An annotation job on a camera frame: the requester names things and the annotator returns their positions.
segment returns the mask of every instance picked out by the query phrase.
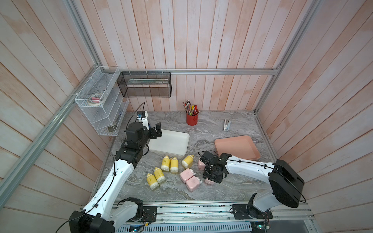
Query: wooden wall panel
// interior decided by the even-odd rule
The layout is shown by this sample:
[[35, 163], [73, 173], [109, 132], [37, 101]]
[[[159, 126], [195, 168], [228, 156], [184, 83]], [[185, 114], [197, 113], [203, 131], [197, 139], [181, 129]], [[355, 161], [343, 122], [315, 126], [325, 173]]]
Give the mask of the wooden wall panel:
[[[2, 180], [94, 62], [62, 1], [1, 1], [0, 29]], [[54, 232], [88, 201], [109, 143], [74, 108], [0, 211], [1, 231]]]
[[[185, 69], [277, 67], [312, 1], [121, 0], [122, 6], [120, 0], [75, 2], [103, 64]], [[181, 111], [186, 99], [200, 110], [253, 110], [269, 78], [178, 75], [172, 76], [171, 98], [130, 101], [133, 110], [146, 102], [149, 111]]]
[[323, 232], [372, 228], [372, 26], [372, 1], [325, 1], [259, 112]]

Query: wire mesh basket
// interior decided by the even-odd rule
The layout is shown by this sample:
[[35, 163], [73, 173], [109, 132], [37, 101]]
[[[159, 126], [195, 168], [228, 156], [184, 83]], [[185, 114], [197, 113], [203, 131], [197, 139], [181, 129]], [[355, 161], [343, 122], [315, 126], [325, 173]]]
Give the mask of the wire mesh basket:
[[117, 67], [99, 66], [75, 98], [76, 103], [99, 135], [118, 135], [128, 101], [115, 81]]
[[170, 72], [121, 72], [118, 86], [123, 97], [171, 97]]

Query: pink bottle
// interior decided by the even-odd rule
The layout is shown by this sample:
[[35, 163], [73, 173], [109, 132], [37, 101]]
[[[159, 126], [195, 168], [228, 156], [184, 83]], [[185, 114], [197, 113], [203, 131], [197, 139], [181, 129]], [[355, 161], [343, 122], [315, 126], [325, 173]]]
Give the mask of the pink bottle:
[[198, 160], [198, 169], [200, 169], [200, 170], [205, 169], [205, 164], [201, 160]]
[[198, 186], [202, 183], [202, 180], [200, 180], [198, 177], [193, 176], [189, 180], [186, 181], [186, 187], [189, 189], [189, 191], [193, 192], [198, 188]]
[[215, 184], [215, 182], [213, 182], [212, 180], [209, 180], [208, 178], [205, 179], [205, 183], [209, 185]]
[[185, 184], [187, 180], [189, 180], [192, 176], [195, 175], [195, 172], [193, 172], [192, 169], [185, 169], [182, 173], [180, 173], [181, 181]]

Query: mounting plate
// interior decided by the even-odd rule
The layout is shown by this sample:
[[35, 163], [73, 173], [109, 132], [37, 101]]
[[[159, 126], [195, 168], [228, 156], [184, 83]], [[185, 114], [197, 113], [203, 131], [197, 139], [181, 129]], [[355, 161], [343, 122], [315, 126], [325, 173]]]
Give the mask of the mounting plate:
[[[144, 216], [145, 216], [145, 222], [155, 222], [157, 220], [157, 207], [156, 206], [144, 206], [144, 209], [142, 210]], [[127, 221], [128, 223], [134, 223], [131, 219]]]
[[[247, 204], [233, 204], [232, 205], [232, 213], [234, 215], [234, 218], [236, 220], [242, 220], [242, 219], [253, 219], [249, 216], [246, 209]], [[263, 212], [263, 214], [267, 214], [268, 218], [273, 218], [271, 210], [268, 210], [267, 212]]]

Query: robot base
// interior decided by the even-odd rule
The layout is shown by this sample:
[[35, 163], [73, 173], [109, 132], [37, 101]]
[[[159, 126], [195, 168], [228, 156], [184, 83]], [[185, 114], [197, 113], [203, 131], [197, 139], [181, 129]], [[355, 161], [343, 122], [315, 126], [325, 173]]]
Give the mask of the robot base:
[[[144, 206], [142, 210], [143, 215], [145, 216], [145, 222], [154, 222], [157, 220], [157, 207], [156, 206]], [[143, 222], [144, 219], [141, 218], [136, 222]]]
[[232, 212], [234, 214], [234, 219], [242, 220], [242, 219], [265, 219], [273, 218], [271, 210], [267, 210], [266, 212], [260, 212], [255, 207], [246, 209], [247, 204], [233, 204], [232, 205]]

